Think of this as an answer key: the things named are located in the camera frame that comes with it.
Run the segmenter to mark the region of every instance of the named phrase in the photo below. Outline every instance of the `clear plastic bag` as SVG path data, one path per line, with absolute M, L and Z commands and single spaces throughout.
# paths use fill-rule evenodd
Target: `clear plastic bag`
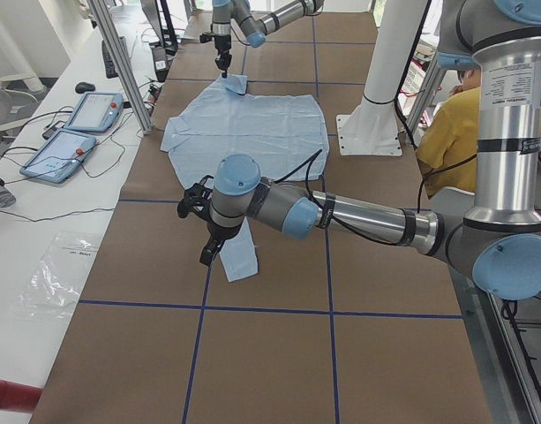
M 11 306 L 11 315 L 36 321 L 70 320 L 101 238 L 97 234 L 59 232 Z

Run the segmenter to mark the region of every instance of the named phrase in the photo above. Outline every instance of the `small blue cloth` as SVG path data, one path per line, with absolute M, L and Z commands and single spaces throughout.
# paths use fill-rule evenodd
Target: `small blue cloth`
M 214 175 L 228 155 L 251 156 L 263 176 L 278 179 L 320 148 L 310 179 L 325 169 L 329 144 L 325 119 L 311 95 L 246 94 L 247 77 L 220 77 L 196 97 L 179 117 L 172 117 L 161 150 L 168 152 L 185 188 Z M 305 178 L 305 169 L 289 180 Z

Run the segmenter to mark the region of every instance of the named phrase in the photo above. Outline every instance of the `red cylinder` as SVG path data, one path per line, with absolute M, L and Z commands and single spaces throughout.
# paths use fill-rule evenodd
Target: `red cylinder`
M 15 413 L 32 413 L 41 394 L 42 389 L 38 387 L 0 380 L 0 409 Z

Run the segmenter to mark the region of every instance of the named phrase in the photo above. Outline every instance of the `mustard yellow shirt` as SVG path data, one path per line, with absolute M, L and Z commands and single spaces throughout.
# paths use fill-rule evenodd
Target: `mustard yellow shirt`
M 468 159 L 477 152 L 480 88 L 453 95 L 439 109 L 416 151 L 417 159 L 434 170 Z M 429 177 L 425 190 L 433 196 L 451 186 L 474 192 L 476 159 Z

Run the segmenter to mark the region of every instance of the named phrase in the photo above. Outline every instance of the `blue framed device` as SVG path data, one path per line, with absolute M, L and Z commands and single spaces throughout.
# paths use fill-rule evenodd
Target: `blue framed device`
M 50 183 L 64 182 L 94 150 L 96 138 L 71 130 L 57 130 L 21 167 L 19 173 Z
M 120 93 L 88 91 L 79 99 L 64 128 L 83 133 L 105 133 L 122 108 L 123 96 Z

